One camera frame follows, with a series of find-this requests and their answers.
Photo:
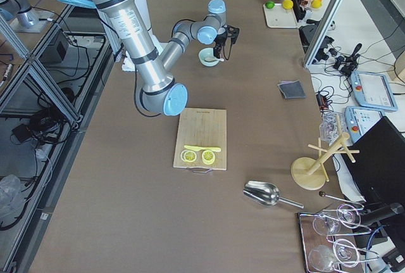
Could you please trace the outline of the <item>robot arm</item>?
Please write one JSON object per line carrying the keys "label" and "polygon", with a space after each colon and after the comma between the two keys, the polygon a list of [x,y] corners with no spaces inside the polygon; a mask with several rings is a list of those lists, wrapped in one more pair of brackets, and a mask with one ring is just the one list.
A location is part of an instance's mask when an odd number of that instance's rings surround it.
{"label": "robot arm", "polygon": [[147,8],[146,0],[58,1],[106,14],[142,77],[143,85],[134,94],[135,103],[146,111],[167,116],[181,114],[188,98],[186,87],[175,80],[170,68],[191,40],[212,44],[227,25],[225,2],[211,0],[205,19],[178,25],[164,50],[159,52],[140,13]]}

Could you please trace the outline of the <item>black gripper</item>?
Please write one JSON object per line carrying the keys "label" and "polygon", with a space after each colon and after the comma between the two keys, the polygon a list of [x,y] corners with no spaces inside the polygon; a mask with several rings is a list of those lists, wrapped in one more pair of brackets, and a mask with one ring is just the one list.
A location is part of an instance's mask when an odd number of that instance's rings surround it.
{"label": "black gripper", "polygon": [[215,58],[221,58],[221,49],[225,45],[228,38],[227,27],[221,27],[215,38],[215,47],[213,48],[213,56]]}

